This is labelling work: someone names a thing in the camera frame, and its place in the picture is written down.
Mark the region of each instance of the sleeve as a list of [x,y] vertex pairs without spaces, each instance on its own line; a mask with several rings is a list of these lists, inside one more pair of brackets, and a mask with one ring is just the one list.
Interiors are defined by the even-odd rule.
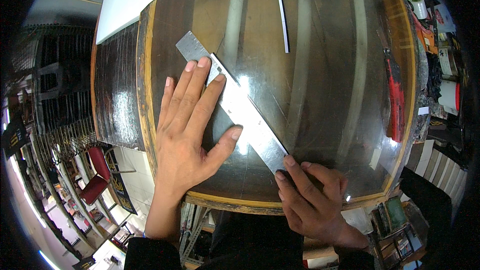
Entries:
[[131,238],[129,240],[124,270],[180,270],[181,268],[179,252],[169,242],[148,238]]
[[339,270],[368,270],[375,269],[375,259],[373,255],[362,251],[354,251],[345,256],[338,266]]

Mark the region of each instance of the chair backrest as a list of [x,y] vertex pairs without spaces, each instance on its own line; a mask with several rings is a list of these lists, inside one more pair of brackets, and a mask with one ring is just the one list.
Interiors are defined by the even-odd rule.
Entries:
[[92,147],[88,149],[88,155],[90,156],[90,160],[92,161],[97,173],[105,180],[109,180],[110,170],[108,168],[107,162],[105,161],[105,156],[103,155],[102,148]]

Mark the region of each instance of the black banner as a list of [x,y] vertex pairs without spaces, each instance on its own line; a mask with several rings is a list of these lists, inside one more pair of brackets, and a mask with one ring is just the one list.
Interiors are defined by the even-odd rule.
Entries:
[[94,264],[95,264],[95,259],[93,258],[93,256],[89,256],[89,257],[86,257],[86,258],[82,259],[81,261],[79,261],[75,265],[72,265],[72,267],[75,270],[86,270],[86,269],[90,268],[91,266],[93,266]]
[[[113,150],[110,151],[110,154],[107,154],[107,156],[105,156],[105,160],[110,169],[115,169],[115,171],[119,171],[117,159],[115,158],[115,153],[113,152]],[[137,211],[134,208],[134,205],[130,200],[130,197],[127,193],[127,188],[123,183],[123,179],[120,173],[112,173],[112,187],[115,190],[115,194],[117,194],[120,205],[123,207],[123,209],[127,212],[138,215]]]
[[8,159],[27,143],[27,130],[21,116],[17,114],[12,117],[11,122],[2,134],[2,148],[5,150],[5,157]]

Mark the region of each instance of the fingernail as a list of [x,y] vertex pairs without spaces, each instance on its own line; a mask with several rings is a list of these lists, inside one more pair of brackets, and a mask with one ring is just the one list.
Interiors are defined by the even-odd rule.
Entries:
[[236,129],[233,133],[232,133],[232,139],[234,139],[235,141],[238,141],[238,138],[240,137],[240,135],[242,134],[243,128],[238,128]]
[[285,175],[283,175],[282,171],[277,171],[275,172],[275,178],[278,178],[279,180],[285,180]]
[[187,65],[185,66],[185,72],[191,72],[193,71],[193,68],[195,68],[195,62],[194,61],[189,61]]
[[219,74],[215,77],[216,81],[223,81],[224,79],[225,79],[225,75],[223,75],[223,74]]
[[204,68],[205,66],[207,66],[208,61],[209,61],[208,57],[206,56],[201,57],[201,59],[198,61],[197,67]]
[[309,161],[304,161],[304,162],[301,164],[301,166],[302,166],[303,169],[307,169],[309,166],[311,166],[311,164],[312,164],[312,163],[309,162]]
[[285,162],[289,166],[293,166],[296,163],[295,159],[291,155],[285,156]]

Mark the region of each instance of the right hand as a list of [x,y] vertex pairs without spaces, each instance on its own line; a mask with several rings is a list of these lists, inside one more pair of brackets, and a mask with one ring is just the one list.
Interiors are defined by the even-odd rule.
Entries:
[[211,62],[189,61],[177,86],[167,77],[156,133],[158,169],[155,194],[177,204],[193,186],[216,173],[235,149],[242,128],[228,129],[209,152],[202,148],[205,127],[225,85],[220,74],[202,94]]
[[[300,166],[291,155],[286,156],[283,163],[297,186],[296,190],[282,172],[275,174],[283,211],[293,231],[334,246],[368,246],[366,237],[348,225],[340,213],[348,183],[340,172],[309,162]],[[323,183],[321,191],[305,171]]]

